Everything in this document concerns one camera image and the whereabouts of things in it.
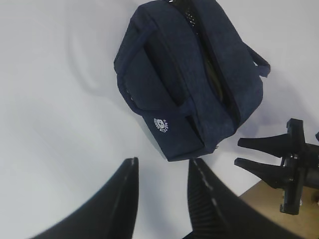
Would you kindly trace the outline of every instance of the black ribbed surface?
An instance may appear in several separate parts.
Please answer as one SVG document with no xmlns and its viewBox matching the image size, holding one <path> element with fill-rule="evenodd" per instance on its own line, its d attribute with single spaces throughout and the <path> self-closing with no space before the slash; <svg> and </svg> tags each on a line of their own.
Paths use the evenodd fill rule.
<svg viewBox="0 0 319 239">
<path fill-rule="evenodd" d="M 196 162 L 190 160 L 188 173 L 188 209 L 193 227 L 194 239 L 228 238 L 226 226 L 218 208 L 214 205 L 213 192 Z"/>
<path fill-rule="evenodd" d="M 189 161 L 188 206 L 194 239 L 301 239 L 250 208 L 201 158 Z"/>
</svg>

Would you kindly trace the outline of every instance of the wooden surface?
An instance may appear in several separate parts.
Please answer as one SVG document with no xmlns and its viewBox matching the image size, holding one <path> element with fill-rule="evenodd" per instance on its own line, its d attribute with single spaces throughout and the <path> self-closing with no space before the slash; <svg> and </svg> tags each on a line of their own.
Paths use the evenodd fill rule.
<svg viewBox="0 0 319 239">
<path fill-rule="evenodd" d="M 302 206 L 299 215 L 292 216 L 279 211 L 283 201 L 283 190 L 273 189 L 261 181 L 247 192 L 241 199 L 259 213 L 306 239 L 319 238 L 319 205 L 312 202 L 312 195 L 317 190 L 304 187 Z"/>
</svg>

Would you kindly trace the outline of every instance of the denim fabric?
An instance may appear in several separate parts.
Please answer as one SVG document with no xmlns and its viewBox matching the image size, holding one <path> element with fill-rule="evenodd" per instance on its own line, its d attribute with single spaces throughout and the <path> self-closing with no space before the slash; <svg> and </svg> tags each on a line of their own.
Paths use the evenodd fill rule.
<svg viewBox="0 0 319 239">
<path fill-rule="evenodd" d="M 221 7 L 213 0 L 193 2 L 236 101 L 242 124 L 262 99 L 258 72 Z M 211 89 L 199 41 L 175 7 L 162 0 L 139 6 L 115 59 L 115 70 L 120 71 L 130 46 L 150 21 L 158 30 L 128 66 L 124 75 L 126 88 L 143 110 L 174 110 L 191 97 L 196 112 L 190 117 L 166 120 L 165 132 L 156 124 L 156 119 L 144 116 L 169 161 L 212 153 L 220 141 L 234 134 L 238 125 L 234 125 Z"/>
<path fill-rule="evenodd" d="M 226 13 L 215 0 L 193 0 L 240 111 L 243 124 L 263 98 L 263 83 L 255 64 Z"/>
</svg>

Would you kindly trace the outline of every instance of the black curved object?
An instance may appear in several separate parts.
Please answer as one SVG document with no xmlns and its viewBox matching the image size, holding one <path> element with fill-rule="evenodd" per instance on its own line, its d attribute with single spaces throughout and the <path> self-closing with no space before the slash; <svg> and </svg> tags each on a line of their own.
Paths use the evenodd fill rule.
<svg viewBox="0 0 319 239">
<path fill-rule="evenodd" d="M 139 161 L 126 159 L 70 216 L 33 239 L 131 239 L 139 200 Z"/>
<path fill-rule="evenodd" d="M 193 232 L 184 239 L 300 239 L 231 192 L 201 159 L 189 161 L 188 208 Z"/>
</svg>

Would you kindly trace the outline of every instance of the black plastic object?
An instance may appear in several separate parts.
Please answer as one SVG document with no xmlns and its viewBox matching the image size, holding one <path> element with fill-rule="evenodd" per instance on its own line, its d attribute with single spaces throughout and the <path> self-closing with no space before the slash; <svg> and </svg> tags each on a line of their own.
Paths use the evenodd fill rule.
<svg viewBox="0 0 319 239">
<path fill-rule="evenodd" d="M 319 146 L 305 142 L 303 121 L 290 119 L 288 133 L 268 138 L 241 138 L 238 146 L 282 158 L 280 166 L 237 158 L 235 165 L 246 169 L 273 188 L 285 190 L 280 211 L 297 215 L 303 186 L 319 189 Z"/>
<path fill-rule="evenodd" d="M 300 239 L 250 208 L 200 158 L 189 161 L 187 196 L 193 232 L 184 239 Z"/>
<path fill-rule="evenodd" d="M 131 239 L 139 200 L 139 161 L 126 159 L 82 207 L 34 239 Z"/>
</svg>

